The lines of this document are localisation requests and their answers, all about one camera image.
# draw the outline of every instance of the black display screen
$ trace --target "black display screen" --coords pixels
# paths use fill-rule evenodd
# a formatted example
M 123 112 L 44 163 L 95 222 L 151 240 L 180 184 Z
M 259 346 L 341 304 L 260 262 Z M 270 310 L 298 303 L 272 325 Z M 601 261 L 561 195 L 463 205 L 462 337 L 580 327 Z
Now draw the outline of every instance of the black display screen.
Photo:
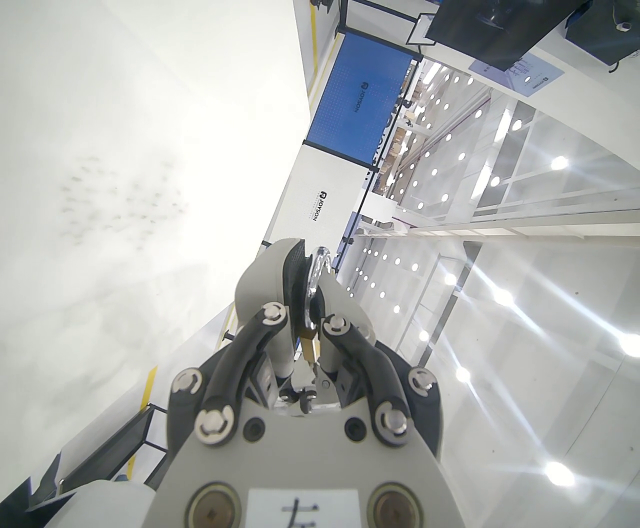
M 584 0 L 444 0 L 427 37 L 505 71 Z

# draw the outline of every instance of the blue banner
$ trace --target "blue banner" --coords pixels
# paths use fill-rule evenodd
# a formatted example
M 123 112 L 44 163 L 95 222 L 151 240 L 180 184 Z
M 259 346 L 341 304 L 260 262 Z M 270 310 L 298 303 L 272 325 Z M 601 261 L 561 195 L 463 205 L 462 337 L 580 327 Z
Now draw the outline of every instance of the blue banner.
M 346 33 L 307 141 L 371 164 L 412 56 Z

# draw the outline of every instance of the joyson logo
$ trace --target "joyson logo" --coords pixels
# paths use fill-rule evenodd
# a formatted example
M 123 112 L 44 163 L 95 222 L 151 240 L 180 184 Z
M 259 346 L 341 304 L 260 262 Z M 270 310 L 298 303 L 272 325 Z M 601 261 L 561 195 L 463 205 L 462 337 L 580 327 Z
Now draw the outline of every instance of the joyson logo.
M 326 193 L 324 191 L 320 191 L 316 196 L 314 206 L 311 208 L 311 214 L 309 214 L 309 218 L 314 222 L 317 222 L 318 216 L 320 216 L 320 211 L 322 211 L 325 200 Z
M 353 109 L 354 112 L 358 113 L 360 111 L 360 106 L 362 105 L 362 100 L 364 96 L 367 95 L 367 88 L 369 87 L 369 83 L 362 83 L 360 85 L 360 95 L 358 96 L 358 100 L 356 101 L 356 106 Z

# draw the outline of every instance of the white label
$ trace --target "white label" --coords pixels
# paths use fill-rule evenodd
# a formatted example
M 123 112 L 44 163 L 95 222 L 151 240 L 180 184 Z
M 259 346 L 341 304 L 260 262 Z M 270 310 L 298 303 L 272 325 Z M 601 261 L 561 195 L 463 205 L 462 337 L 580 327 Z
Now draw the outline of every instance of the white label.
M 249 490 L 244 526 L 357 528 L 358 490 Z

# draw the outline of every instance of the metal ring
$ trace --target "metal ring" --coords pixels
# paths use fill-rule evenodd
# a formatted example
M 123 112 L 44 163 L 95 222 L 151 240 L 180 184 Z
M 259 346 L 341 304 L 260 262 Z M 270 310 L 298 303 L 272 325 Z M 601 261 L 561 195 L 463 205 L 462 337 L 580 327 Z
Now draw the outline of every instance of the metal ring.
M 320 246 L 311 253 L 311 267 L 307 275 L 307 289 L 305 291 L 305 326 L 312 332 L 316 330 L 317 326 L 311 320 L 311 301 L 316 296 L 323 268 L 331 273 L 331 252 L 328 248 Z

